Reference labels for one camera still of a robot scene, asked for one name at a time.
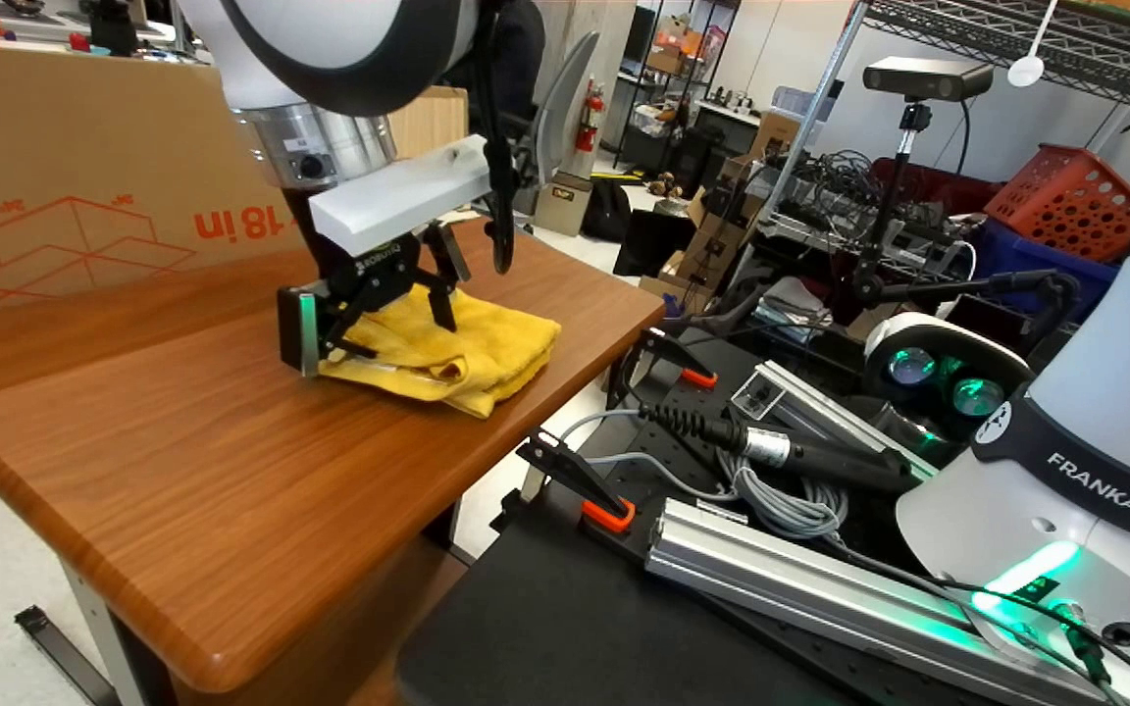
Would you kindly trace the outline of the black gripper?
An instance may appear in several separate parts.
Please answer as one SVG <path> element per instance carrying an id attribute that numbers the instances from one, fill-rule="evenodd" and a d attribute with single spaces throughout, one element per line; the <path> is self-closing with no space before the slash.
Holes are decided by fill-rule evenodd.
<path id="1" fill-rule="evenodd" d="M 466 278 L 466 261 L 447 223 L 430 223 L 422 231 L 422 248 L 430 249 L 437 265 L 419 269 L 419 283 L 426 286 L 430 319 L 451 328 L 451 295 Z M 313 235 L 310 256 L 322 283 L 284 286 L 273 295 L 280 357 L 302 378 L 319 378 L 327 361 L 361 357 L 361 346 L 351 346 L 345 328 L 365 308 L 382 308 L 411 289 L 419 240 L 400 235 L 365 256 L 345 256 L 336 244 Z"/>

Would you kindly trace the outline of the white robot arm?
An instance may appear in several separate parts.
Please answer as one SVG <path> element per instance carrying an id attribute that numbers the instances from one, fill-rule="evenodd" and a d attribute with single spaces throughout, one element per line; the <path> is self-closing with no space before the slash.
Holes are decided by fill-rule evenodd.
<path id="1" fill-rule="evenodd" d="M 182 0 L 242 115 L 385 119 L 493 49 L 504 0 Z M 1070 341 L 895 502 L 922 568 L 1069 656 L 1053 612 L 1121 644 L 1130 676 L 1130 249 Z"/>

